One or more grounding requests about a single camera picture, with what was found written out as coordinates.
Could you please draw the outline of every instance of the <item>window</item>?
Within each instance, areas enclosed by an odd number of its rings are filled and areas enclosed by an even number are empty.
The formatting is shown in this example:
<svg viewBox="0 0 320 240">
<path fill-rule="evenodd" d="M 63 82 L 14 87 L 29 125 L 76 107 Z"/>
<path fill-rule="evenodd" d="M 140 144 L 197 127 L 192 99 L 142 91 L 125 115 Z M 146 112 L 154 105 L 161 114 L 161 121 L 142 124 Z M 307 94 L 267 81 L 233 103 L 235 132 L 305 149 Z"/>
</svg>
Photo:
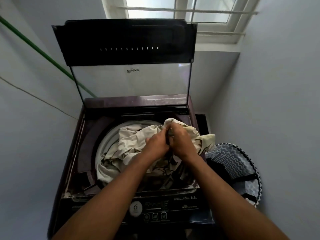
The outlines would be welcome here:
<svg viewBox="0 0 320 240">
<path fill-rule="evenodd" d="M 197 43 L 235 44 L 259 0 L 102 0 L 111 19 L 185 19 L 198 24 Z"/>
</svg>

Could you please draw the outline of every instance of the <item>forearm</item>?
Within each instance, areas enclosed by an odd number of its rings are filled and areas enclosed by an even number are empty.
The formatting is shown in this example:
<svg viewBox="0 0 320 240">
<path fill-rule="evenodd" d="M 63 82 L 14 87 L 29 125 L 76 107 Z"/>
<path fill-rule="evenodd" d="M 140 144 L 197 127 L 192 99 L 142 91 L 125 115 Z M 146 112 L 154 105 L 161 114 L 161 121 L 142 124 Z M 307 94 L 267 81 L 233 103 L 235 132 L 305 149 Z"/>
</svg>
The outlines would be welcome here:
<svg viewBox="0 0 320 240">
<path fill-rule="evenodd" d="M 113 181 L 53 237 L 56 239 L 113 239 L 151 161 L 138 154 Z"/>
<path fill-rule="evenodd" d="M 220 178 L 199 156 L 188 162 L 214 218 L 230 239 L 288 239 L 276 225 Z"/>
</svg>

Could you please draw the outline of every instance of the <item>person's right arm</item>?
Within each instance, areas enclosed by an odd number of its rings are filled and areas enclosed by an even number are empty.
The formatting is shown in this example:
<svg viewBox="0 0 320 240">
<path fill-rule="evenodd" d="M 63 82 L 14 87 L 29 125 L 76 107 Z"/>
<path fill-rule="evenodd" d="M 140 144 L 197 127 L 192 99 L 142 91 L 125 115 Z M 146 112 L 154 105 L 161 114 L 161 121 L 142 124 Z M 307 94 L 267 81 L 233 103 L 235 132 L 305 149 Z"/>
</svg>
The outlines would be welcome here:
<svg viewBox="0 0 320 240">
<path fill-rule="evenodd" d="M 174 134 L 169 138 L 170 147 L 190 167 L 209 202 L 214 218 L 230 239 L 289 239 L 206 164 L 181 125 L 171 123 L 170 127 Z"/>
</svg>

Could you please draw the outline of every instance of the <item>open lid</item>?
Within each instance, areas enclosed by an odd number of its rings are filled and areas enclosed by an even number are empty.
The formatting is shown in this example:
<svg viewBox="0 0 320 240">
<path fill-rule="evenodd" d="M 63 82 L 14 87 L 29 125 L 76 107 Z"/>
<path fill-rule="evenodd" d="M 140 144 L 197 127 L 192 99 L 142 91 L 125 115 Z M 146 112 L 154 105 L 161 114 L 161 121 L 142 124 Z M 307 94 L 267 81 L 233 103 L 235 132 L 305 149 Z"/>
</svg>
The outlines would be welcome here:
<svg viewBox="0 0 320 240">
<path fill-rule="evenodd" d="M 82 98 L 179 95 L 174 104 L 187 104 L 196 24 L 68 20 L 53 30 Z"/>
</svg>

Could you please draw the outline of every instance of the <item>hand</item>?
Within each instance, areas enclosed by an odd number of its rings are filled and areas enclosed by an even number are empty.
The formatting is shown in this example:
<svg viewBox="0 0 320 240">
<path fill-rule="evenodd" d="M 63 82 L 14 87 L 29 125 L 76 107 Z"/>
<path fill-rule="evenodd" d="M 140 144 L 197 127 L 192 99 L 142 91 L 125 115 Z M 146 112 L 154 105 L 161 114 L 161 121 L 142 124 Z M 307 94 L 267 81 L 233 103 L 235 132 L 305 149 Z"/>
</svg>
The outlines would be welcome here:
<svg viewBox="0 0 320 240">
<path fill-rule="evenodd" d="M 173 137 L 169 137 L 170 147 L 173 153 L 182 161 L 197 158 L 197 150 L 186 129 L 174 122 L 172 122 L 169 127 L 174 135 Z"/>
<path fill-rule="evenodd" d="M 164 157 L 170 146 L 166 144 L 166 132 L 169 129 L 163 128 L 159 133 L 154 134 L 151 138 L 146 138 L 146 145 L 142 149 L 142 154 L 152 162 Z"/>
</svg>

